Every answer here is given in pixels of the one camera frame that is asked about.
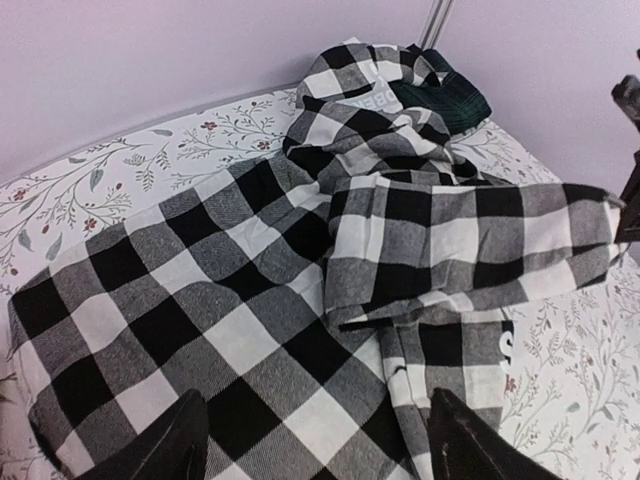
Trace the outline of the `black white checkered shirt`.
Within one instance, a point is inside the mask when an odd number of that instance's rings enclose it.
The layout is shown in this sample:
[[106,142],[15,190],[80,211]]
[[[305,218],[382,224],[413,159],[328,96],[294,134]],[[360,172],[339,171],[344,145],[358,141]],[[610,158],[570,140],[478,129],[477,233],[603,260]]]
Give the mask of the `black white checkered shirt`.
[[436,479],[437,388],[498,433],[502,311],[604,281],[627,208],[480,172],[390,87],[433,72],[408,47],[323,52],[280,153],[107,228],[11,297],[9,357],[62,474],[82,479],[190,389],[202,479]]

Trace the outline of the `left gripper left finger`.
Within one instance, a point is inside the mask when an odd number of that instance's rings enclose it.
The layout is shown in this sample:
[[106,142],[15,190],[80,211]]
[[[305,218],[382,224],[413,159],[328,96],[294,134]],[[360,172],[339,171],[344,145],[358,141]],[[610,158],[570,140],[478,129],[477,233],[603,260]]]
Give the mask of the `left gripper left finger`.
[[128,446],[83,473],[91,479],[202,479],[208,449],[208,410],[190,389]]

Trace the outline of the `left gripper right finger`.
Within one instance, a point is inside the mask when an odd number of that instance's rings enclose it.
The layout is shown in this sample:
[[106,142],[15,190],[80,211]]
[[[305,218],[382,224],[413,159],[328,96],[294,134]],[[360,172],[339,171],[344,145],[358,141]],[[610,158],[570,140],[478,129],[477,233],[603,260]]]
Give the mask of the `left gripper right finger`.
[[509,445],[448,389],[433,392],[427,432],[436,479],[559,479]]

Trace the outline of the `green plaid pleated skirt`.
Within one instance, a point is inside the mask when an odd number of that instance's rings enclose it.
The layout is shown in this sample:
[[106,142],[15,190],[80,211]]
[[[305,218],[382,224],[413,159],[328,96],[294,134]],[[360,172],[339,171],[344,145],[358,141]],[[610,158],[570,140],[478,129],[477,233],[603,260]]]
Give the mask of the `green plaid pleated skirt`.
[[435,49],[410,45],[433,69],[422,86],[392,82],[390,87],[404,107],[424,107],[437,113],[452,136],[478,128],[492,109],[485,96]]

